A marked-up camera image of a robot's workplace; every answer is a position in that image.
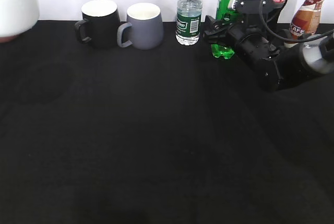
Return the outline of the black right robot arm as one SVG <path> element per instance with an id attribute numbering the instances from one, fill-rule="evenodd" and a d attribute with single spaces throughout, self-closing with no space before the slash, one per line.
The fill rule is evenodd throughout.
<path id="1" fill-rule="evenodd" d="M 333 73 L 333 36 L 311 36 L 292 48 L 275 46 L 259 22 L 244 18 L 235 23 L 206 16 L 204 40 L 229 46 L 254 73 L 264 91 L 293 88 Z"/>

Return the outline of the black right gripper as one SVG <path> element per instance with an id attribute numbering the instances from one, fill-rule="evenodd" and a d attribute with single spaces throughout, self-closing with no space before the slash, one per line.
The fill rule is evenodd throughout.
<path id="1" fill-rule="evenodd" d="M 244 28 L 241 23 L 225 23 L 206 15 L 202 36 L 208 44 L 230 45 L 253 71 L 262 90 L 284 89 L 283 55 L 279 50 L 271 49 L 271 43 L 258 28 Z"/>

